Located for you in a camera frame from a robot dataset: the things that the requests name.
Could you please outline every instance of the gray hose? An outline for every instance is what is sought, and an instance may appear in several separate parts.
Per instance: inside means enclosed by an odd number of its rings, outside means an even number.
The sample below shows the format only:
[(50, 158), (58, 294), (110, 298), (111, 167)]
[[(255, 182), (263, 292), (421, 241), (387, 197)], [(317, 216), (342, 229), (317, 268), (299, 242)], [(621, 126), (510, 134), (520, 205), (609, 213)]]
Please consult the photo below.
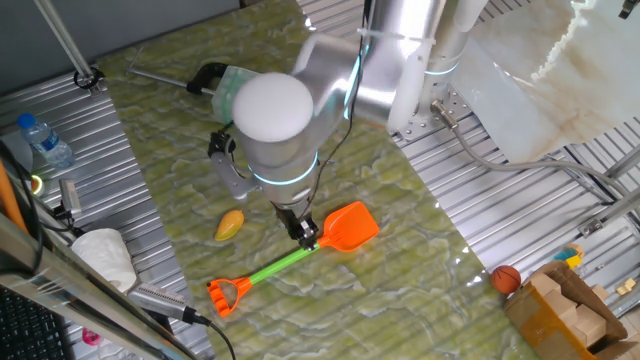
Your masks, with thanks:
[(460, 133), (460, 129), (458, 127), (455, 127), (453, 129), (453, 133), (456, 135), (456, 137), (458, 138), (458, 141), (460, 141), (460, 144), (462, 145), (464, 150), (469, 154), (469, 156), (471, 156), (475, 161), (479, 162), (480, 164), (482, 164), (483, 166), (491, 170), (518, 171), (518, 170), (537, 169), (542, 167), (568, 168), (575, 171), (579, 171), (581, 173), (593, 175), (598, 180), (611, 186), (611, 188), (617, 191), (621, 197), (624, 197), (625, 195), (629, 194), (629, 192), (626, 191), (622, 186), (618, 185), (613, 179), (605, 176), (604, 174), (592, 168), (586, 167), (584, 165), (580, 165), (580, 164), (576, 164), (568, 161), (537, 161), (537, 162), (509, 164), (509, 165), (492, 163), (490, 161), (483, 159), (478, 154), (476, 154), (473, 151), (473, 149), (471, 149), (471, 146), (469, 146), (469, 143), (467, 143), (467, 140), (465, 140), (464, 136), (462, 136), (462, 134)]

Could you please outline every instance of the table surface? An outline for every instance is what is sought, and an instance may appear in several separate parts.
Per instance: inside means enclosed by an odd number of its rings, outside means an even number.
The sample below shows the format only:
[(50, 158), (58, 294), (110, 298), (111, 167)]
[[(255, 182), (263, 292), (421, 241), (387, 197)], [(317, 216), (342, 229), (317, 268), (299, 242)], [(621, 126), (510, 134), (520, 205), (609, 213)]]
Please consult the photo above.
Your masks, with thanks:
[[(146, 44), (141, 70), (188, 81), (224, 62), (287, 72), (308, 37), (293, 0), (268, 0)], [(312, 210), (322, 226), (333, 210), (364, 202), (380, 234), (352, 253), (322, 249), (261, 282), (221, 319), (206, 291), (216, 278), (250, 274), (296, 249), (260, 193), (236, 203), (206, 155), (209, 96), (124, 75), (137, 49), (99, 62), (196, 308), (212, 318), (239, 358), (535, 358), (502, 312), (503, 297), (436, 199), (386, 132), (356, 120), (325, 169)], [(345, 126), (320, 149), (326, 156)], [(231, 240), (220, 218), (243, 210)], [(224, 343), (210, 332), (218, 356)]]

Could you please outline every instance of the paper towel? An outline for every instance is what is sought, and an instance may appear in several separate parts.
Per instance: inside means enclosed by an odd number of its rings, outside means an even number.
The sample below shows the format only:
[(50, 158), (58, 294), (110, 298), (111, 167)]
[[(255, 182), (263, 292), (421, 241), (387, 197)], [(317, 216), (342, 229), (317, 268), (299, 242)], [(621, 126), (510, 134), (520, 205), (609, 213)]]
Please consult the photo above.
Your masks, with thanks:
[(116, 230), (90, 231), (79, 237), (71, 250), (123, 293), (137, 280), (129, 251)]

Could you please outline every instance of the small ball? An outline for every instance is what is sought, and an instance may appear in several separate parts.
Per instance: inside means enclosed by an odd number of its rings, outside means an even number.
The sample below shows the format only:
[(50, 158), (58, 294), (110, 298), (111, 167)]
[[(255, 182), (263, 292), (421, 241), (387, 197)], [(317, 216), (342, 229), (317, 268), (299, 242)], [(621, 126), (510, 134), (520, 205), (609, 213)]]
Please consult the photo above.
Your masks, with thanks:
[(509, 265), (498, 266), (491, 274), (491, 284), (505, 295), (518, 290), (521, 282), (522, 278), (518, 270)]

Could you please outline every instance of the orange toy shovel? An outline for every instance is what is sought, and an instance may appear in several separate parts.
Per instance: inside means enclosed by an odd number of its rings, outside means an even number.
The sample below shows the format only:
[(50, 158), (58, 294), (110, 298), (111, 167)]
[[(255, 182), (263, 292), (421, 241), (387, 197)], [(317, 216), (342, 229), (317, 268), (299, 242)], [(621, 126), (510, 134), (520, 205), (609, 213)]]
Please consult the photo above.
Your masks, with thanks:
[[(218, 279), (211, 281), (207, 283), (209, 295), (216, 309), (218, 309), (220, 316), (225, 317), (231, 314), (238, 305), (240, 298), (251, 289), (251, 286), (258, 282), (315, 252), (319, 248), (331, 246), (343, 252), (353, 251), (376, 236), (378, 231), (380, 231), (380, 229), (375, 220), (373, 220), (373, 217), (371, 217), (371, 214), (369, 214), (367, 208), (360, 201), (356, 201), (353, 204), (331, 213), (327, 217), (324, 222), (324, 235), (318, 239), (319, 246), (314, 250), (306, 251), (304, 249), (298, 249), (249, 277), (242, 277), (235, 280)], [(224, 297), (222, 289), (220, 288), (221, 282), (229, 283), (236, 287), (238, 295), (233, 305), (229, 305), (229, 302)]]

